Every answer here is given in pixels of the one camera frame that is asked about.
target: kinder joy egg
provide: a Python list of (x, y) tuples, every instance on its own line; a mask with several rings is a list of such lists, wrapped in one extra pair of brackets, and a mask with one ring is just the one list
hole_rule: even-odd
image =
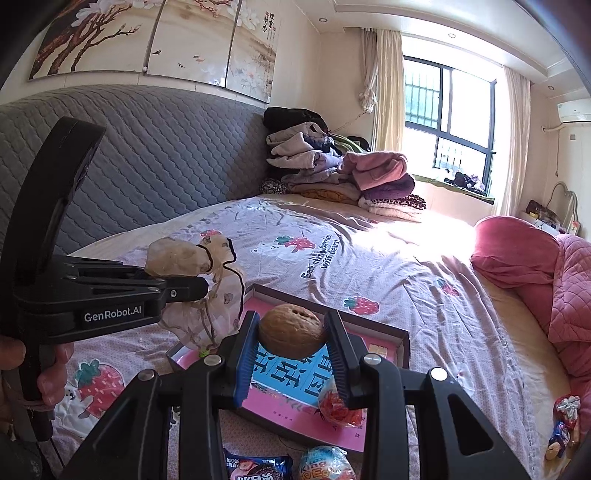
[(356, 480), (346, 452), (338, 447), (320, 446), (301, 457), (300, 480)]

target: red snack bag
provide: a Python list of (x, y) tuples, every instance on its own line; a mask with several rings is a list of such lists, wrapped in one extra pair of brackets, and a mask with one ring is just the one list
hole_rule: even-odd
[(572, 432), (579, 418), (580, 407), (581, 401), (578, 396), (565, 395), (554, 403), (554, 415), (558, 420), (562, 420), (568, 430)]
[(318, 407), (326, 420), (341, 427), (359, 427), (363, 418), (363, 410), (349, 410), (339, 397), (336, 389), (335, 378), (330, 377), (318, 398)]

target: human hand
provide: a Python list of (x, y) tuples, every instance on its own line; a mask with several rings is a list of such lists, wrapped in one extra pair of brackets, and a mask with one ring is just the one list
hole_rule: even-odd
[[(64, 398), (67, 382), (66, 364), (74, 354), (74, 344), (56, 345), (56, 362), (37, 378), (37, 387), (43, 397), (43, 403), (56, 405)], [(25, 358), (25, 345), (20, 340), (0, 336), (0, 370), (12, 370)], [(10, 407), (4, 398), (0, 384), (0, 420), (10, 420)]]

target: walnut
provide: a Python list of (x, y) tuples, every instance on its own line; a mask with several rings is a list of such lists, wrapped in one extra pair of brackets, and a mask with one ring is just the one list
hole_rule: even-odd
[(259, 341), (269, 353), (299, 360), (314, 355), (325, 343), (322, 322), (297, 305), (278, 305), (259, 324)]

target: quilted headboard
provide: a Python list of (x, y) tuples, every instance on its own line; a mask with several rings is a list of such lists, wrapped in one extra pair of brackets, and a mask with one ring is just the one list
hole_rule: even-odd
[(29, 166), (62, 116), (106, 127), (57, 240), (56, 252), (71, 253), (258, 194), (267, 164), (262, 113), (205, 93), (124, 85), (64, 88), (0, 106), (0, 251)]

